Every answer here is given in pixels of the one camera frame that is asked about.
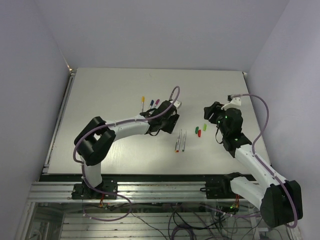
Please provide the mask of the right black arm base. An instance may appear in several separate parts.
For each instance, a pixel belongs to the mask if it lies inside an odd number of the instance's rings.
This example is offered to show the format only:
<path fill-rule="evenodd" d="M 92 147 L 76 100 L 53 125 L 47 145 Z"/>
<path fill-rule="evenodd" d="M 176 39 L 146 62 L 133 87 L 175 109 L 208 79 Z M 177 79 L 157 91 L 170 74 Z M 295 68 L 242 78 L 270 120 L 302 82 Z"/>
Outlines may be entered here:
<path fill-rule="evenodd" d="M 204 187 L 199 190 L 205 193 L 206 199 L 235 199 L 236 194 L 231 190 L 231 180 L 237 177 L 245 177 L 249 181 L 255 181 L 250 174 L 233 172 L 225 175 L 214 176 L 211 180 L 205 182 Z"/>

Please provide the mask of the red whiteboard marker pen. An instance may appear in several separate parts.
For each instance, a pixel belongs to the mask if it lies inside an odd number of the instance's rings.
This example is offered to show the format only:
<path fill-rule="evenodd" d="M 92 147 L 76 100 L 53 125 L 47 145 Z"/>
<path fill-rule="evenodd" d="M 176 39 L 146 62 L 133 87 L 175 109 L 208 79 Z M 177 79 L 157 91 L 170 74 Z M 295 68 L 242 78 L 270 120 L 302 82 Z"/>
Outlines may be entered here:
<path fill-rule="evenodd" d="M 180 151 L 181 140 L 182 140 L 182 130 L 179 131 L 179 134 L 178 134 L 178 137 L 177 137 L 176 148 L 175 148 L 175 152 L 176 153 L 178 153 Z"/>

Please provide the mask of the orange whiteboard marker pen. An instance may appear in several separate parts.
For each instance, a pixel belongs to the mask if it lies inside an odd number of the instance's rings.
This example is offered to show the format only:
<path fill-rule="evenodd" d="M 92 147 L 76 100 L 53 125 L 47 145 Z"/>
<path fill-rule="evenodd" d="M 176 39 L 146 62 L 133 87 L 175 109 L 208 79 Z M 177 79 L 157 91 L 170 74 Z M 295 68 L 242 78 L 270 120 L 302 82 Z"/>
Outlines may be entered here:
<path fill-rule="evenodd" d="M 144 107 L 145 107 L 145 97 L 141 97 L 141 113 L 144 112 Z"/>

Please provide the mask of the yellow whiteboard marker pen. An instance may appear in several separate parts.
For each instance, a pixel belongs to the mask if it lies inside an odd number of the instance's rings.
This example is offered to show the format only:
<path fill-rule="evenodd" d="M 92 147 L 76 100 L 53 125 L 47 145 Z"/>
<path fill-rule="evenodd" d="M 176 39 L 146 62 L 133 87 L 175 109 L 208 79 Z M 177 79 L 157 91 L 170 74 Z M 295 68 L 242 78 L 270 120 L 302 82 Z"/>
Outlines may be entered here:
<path fill-rule="evenodd" d="M 176 139 L 176 143 L 175 143 L 175 149 L 174 149 L 175 153 L 178 153 L 180 150 L 181 137 L 182 137 L 182 130 L 180 129 Z"/>

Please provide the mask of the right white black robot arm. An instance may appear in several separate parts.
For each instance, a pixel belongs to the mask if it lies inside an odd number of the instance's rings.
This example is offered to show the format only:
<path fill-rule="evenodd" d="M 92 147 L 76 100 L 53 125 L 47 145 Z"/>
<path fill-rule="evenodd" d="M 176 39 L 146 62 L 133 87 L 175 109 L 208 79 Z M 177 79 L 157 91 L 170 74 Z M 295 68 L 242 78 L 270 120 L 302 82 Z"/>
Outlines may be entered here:
<path fill-rule="evenodd" d="M 239 172 L 227 174 L 220 186 L 221 194 L 226 198 L 237 194 L 248 200 L 259 209 L 262 219 L 271 228 L 289 223 L 297 225 L 303 217 L 301 186 L 278 174 L 253 151 L 253 143 L 242 132 L 241 110 L 227 108 L 216 101 L 204 108 L 204 119 L 216 125 L 222 134 L 224 149 L 257 181 L 254 184 Z"/>

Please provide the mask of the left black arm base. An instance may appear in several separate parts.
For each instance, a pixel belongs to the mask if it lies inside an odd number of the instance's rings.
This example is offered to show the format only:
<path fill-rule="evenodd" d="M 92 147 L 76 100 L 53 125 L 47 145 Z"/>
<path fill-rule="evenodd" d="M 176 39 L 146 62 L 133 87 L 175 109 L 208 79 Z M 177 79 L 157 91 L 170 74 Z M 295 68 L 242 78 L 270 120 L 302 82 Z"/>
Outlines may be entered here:
<path fill-rule="evenodd" d="M 117 198 L 116 194 L 118 193 L 118 184 L 112 179 L 102 180 L 102 182 L 95 187 L 99 191 L 108 192 L 108 194 L 97 192 L 87 184 L 82 181 L 73 186 L 71 193 L 72 200 L 115 200 Z"/>

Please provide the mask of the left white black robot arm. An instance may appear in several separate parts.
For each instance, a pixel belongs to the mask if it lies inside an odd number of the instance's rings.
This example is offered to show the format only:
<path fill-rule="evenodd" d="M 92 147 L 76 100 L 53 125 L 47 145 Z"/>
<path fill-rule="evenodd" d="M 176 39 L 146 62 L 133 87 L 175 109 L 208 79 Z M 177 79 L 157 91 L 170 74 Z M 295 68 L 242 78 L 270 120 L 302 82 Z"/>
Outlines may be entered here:
<path fill-rule="evenodd" d="M 100 116 L 94 117 L 74 140 L 73 159 L 81 164 L 85 194 L 91 199 L 101 195 L 101 162 L 115 141 L 135 135 L 155 137 L 160 131 L 171 134 L 180 117 L 178 109 L 181 105 L 179 100 L 165 100 L 157 108 L 112 123 Z"/>

